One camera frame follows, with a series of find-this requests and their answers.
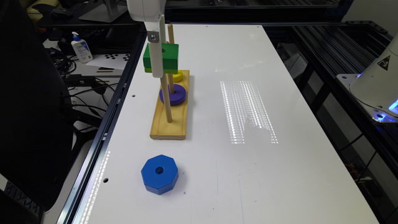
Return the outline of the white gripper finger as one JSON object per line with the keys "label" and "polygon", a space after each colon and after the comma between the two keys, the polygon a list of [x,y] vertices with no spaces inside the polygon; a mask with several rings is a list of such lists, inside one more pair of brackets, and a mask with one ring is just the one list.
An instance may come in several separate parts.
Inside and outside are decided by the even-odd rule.
{"label": "white gripper finger", "polygon": [[147,35],[149,41],[152,76],[154,78],[162,78],[164,75],[164,68],[162,61],[162,41],[159,22],[147,22]]}
{"label": "white gripper finger", "polygon": [[166,32],[165,32],[165,17],[164,17],[164,15],[161,15],[161,17],[160,17],[159,27],[160,27],[160,41],[163,44],[165,44],[167,39],[166,39]]}

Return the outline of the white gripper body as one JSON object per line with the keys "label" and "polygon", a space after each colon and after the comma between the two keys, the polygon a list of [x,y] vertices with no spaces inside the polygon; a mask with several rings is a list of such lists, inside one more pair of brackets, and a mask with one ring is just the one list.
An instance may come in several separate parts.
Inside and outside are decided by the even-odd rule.
{"label": "white gripper body", "polygon": [[130,17],[139,22],[159,22],[166,0],[127,0]]}

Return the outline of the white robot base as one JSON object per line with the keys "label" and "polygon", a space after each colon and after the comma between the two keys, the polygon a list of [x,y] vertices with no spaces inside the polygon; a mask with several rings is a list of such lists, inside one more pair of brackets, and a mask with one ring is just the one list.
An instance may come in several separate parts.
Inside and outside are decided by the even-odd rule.
{"label": "white robot base", "polygon": [[397,122],[397,37],[362,73],[337,79],[375,122]]}

